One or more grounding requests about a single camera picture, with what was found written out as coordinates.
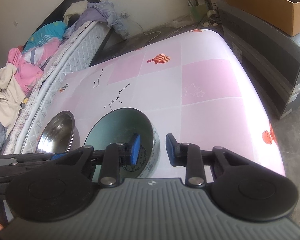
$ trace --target gray ribbed plate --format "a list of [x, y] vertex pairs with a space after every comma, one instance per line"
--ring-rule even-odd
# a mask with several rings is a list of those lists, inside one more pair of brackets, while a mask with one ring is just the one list
[[81, 213], [55, 223], [15, 219], [0, 232], [3, 240], [78, 239], [300, 239], [300, 228], [287, 218], [250, 223], [215, 207], [201, 189], [180, 179], [125, 179], [103, 189]]

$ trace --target pink and white tablecloth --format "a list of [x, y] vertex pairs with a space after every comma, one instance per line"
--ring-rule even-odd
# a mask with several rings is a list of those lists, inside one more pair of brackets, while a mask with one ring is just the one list
[[225, 41], [210, 30], [189, 31], [65, 77], [45, 125], [68, 110], [83, 145], [111, 110], [145, 113], [160, 137], [152, 177], [184, 177], [170, 166], [165, 136], [201, 149], [223, 146], [285, 175], [269, 119], [249, 78]]

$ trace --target green bowl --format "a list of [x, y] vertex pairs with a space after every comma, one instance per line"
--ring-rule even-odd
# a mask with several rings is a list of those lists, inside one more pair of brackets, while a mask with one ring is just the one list
[[[112, 143], [129, 142], [134, 133], [141, 137], [137, 164], [120, 167], [120, 175], [121, 178], [147, 178], [154, 171], [159, 158], [160, 143], [157, 131], [141, 111], [120, 108], [110, 112], [91, 129], [84, 145], [92, 145], [95, 150], [102, 150]], [[92, 181], [98, 181], [100, 169], [101, 165], [97, 165]]]

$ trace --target metal screw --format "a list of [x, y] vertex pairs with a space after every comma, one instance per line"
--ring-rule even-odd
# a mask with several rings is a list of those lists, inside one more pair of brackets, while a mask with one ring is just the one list
[[115, 178], [112, 178], [112, 177], [103, 177], [100, 182], [103, 184], [103, 185], [113, 185], [114, 183], [117, 182], [117, 180]]
[[202, 185], [204, 183], [204, 179], [200, 177], [191, 177], [188, 181], [190, 184], [196, 186]]

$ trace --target beige cloth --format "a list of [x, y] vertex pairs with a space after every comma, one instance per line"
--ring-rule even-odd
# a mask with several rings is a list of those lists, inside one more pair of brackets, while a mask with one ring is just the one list
[[13, 76], [16, 71], [16, 66], [11, 63], [0, 69], [0, 123], [7, 128], [7, 136], [16, 123], [20, 104], [26, 97]]
[[80, 1], [75, 2], [66, 10], [65, 14], [63, 15], [63, 22], [68, 25], [68, 21], [70, 17], [74, 14], [82, 14], [85, 9], [88, 7], [88, 1]]

